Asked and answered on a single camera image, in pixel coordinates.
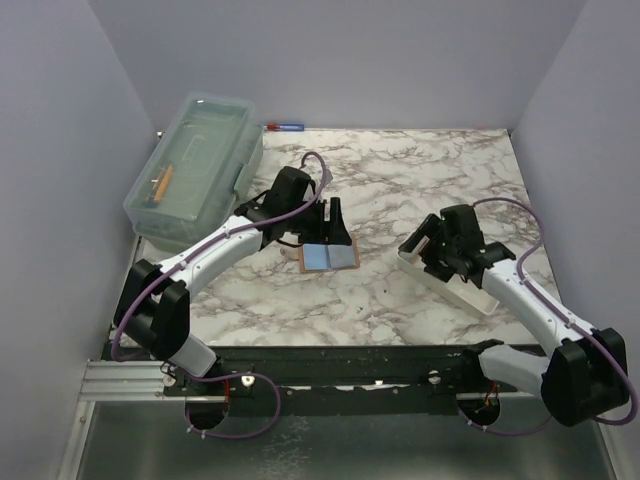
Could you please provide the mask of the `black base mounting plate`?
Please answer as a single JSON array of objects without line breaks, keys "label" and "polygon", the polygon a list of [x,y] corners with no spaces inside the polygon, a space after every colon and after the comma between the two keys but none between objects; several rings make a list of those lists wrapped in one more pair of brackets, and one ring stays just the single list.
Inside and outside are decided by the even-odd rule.
[{"label": "black base mounting plate", "polygon": [[161,376],[158,400],[182,401],[202,422],[232,417],[455,415],[460,405],[498,412],[511,392],[480,373],[473,346],[219,347],[218,361],[192,380],[126,348],[126,367]]}]

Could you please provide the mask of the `red blue screwdriver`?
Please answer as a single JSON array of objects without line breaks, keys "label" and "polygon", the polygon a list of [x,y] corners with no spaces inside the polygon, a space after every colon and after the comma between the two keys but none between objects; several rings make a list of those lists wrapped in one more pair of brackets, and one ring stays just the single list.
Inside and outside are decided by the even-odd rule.
[{"label": "red blue screwdriver", "polygon": [[264,125],[267,131],[273,132],[304,132],[305,125],[302,123],[268,123]]}]

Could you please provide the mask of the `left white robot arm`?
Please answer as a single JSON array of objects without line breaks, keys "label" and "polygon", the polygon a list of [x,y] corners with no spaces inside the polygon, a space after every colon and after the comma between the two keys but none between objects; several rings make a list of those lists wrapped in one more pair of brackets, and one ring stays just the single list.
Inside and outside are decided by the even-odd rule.
[{"label": "left white robot arm", "polygon": [[314,181],[300,168],[284,167],[270,189],[240,204],[212,234],[160,263],[136,262],[128,272],[113,324],[111,357],[122,361],[123,336],[151,357],[187,372],[201,395],[214,393],[222,380],[217,356],[191,332],[192,299],[216,277],[290,233],[302,244],[352,243],[340,200],[324,200],[329,169]]}]

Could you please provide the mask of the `clear green plastic box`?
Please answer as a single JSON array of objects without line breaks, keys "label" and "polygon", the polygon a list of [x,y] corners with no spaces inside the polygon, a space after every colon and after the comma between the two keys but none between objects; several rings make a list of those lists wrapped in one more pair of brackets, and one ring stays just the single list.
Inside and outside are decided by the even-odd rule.
[{"label": "clear green plastic box", "polygon": [[[136,235],[179,252],[211,234],[243,201],[263,155],[249,100],[193,92],[163,133],[124,201]],[[162,202],[147,206],[162,167],[174,172]]]}]

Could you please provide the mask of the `gold credit card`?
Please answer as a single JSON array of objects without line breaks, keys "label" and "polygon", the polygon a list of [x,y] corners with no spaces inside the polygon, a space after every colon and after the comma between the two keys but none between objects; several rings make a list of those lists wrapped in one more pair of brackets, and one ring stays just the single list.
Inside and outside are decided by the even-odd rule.
[{"label": "gold credit card", "polygon": [[427,248],[430,243],[430,239],[428,237],[423,237],[417,246],[417,254],[421,255],[422,252]]}]

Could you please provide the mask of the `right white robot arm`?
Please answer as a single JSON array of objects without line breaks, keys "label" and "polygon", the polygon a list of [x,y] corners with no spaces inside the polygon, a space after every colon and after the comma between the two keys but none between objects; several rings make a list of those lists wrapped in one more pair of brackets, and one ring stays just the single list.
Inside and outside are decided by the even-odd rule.
[{"label": "right white robot arm", "polygon": [[586,420],[622,426],[636,418],[639,398],[623,337],[572,313],[524,270],[522,257],[501,242],[487,242],[473,205],[428,215],[397,255],[422,283],[462,308],[469,305],[465,285],[472,283],[506,307],[543,349],[535,356],[500,341],[472,346],[459,370],[467,389],[507,383],[540,398],[567,427]]}]

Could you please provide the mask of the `aluminium rail frame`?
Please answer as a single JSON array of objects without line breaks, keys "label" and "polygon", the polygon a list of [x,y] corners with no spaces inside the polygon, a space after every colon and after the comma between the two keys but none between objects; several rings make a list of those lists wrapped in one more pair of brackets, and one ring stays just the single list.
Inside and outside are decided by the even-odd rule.
[{"label": "aluminium rail frame", "polygon": [[[247,261],[200,294],[193,312],[197,333],[219,347],[474,346],[500,341],[521,352],[544,351],[516,319],[506,323],[516,341],[493,331],[491,320],[470,316],[411,278],[397,259],[366,260],[357,269],[301,273],[286,257],[257,273]],[[93,361],[81,387],[85,400],[161,401],[161,376],[151,367]]]}]

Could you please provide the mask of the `white rectangular tray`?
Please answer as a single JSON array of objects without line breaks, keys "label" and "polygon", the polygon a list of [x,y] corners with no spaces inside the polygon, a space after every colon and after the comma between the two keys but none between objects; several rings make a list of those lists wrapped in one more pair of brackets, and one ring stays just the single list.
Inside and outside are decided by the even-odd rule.
[{"label": "white rectangular tray", "polygon": [[474,318],[483,319],[499,306],[498,300],[473,283],[464,283],[457,275],[444,282],[425,272],[417,250],[410,253],[398,250],[396,259],[397,266],[411,278]]}]

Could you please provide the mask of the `orange tool inside box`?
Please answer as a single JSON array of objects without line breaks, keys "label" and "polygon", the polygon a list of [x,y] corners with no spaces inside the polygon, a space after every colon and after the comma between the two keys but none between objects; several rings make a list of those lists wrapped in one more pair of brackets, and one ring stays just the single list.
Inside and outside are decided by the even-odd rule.
[{"label": "orange tool inside box", "polygon": [[161,168],[158,176],[151,181],[152,187],[150,193],[144,200],[145,205],[157,206],[162,202],[171,181],[173,172],[173,165],[168,165],[167,167]]}]

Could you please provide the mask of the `tan leather card holder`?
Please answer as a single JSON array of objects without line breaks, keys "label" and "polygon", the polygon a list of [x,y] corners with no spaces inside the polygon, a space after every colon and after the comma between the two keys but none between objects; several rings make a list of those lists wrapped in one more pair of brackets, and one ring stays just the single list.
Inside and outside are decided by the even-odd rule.
[{"label": "tan leather card holder", "polygon": [[360,266],[356,237],[352,236],[351,240],[350,246],[294,244],[283,240],[277,243],[280,253],[289,260],[295,260],[301,273],[321,273],[357,269]]}]

